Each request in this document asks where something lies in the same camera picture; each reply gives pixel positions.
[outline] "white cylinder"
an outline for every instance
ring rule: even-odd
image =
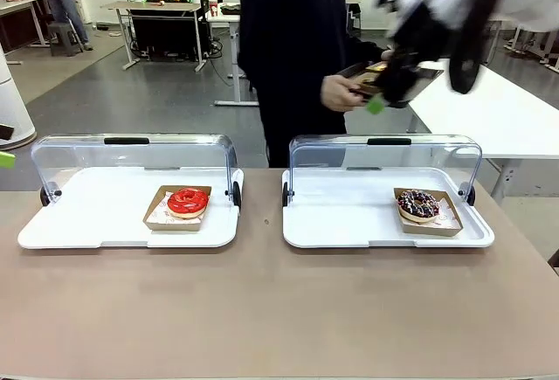
[[[24,100],[11,78],[10,69],[6,65],[6,57],[0,46],[0,123],[14,127],[11,140],[0,140],[0,149],[21,146],[35,136],[35,127],[25,108]]]

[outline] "black pants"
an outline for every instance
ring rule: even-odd
[[[257,90],[271,168],[289,167],[289,144],[298,135],[347,133],[343,114],[325,108],[320,100],[294,99],[296,95],[286,99],[273,90],[259,87]],[[337,162],[343,162],[343,154]]]

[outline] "stool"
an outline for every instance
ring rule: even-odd
[[[48,25],[48,31],[51,39],[51,55],[53,57],[59,55],[60,52],[64,52],[68,57],[73,57],[78,52],[83,52],[78,35],[76,35],[71,24],[53,22]],[[56,44],[52,42],[54,37],[58,40]]]

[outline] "brown tabletop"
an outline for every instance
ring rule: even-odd
[[[36,193],[3,193],[0,374],[531,377],[559,373],[559,277],[478,190],[486,250],[301,251],[280,173],[245,172],[216,251],[28,252]]]
[[[165,10],[165,11],[196,11],[200,9],[200,4],[193,3],[166,3],[163,6],[157,3],[142,2],[114,2],[101,6],[101,9],[126,9],[126,10]]]

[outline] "white tray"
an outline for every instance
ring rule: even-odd
[[[73,175],[62,197],[19,233],[25,249],[98,247],[219,247],[235,238],[239,210],[225,195],[225,169],[89,168]],[[243,187],[243,172],[233,182]],[[151,231],[143,218],[162,185],[212,187],[198,232]]]
[[[487,247],[494,241],[491,228],[458,196],[458,188],[442,170],[298,168],[293,172],[295,195],[283,208],[284,238],[293,246]],[[288,180],[289,170],[283,174],[282,185]],[[394,188],[448,192],[464,230],[453,238],[404,233]]]

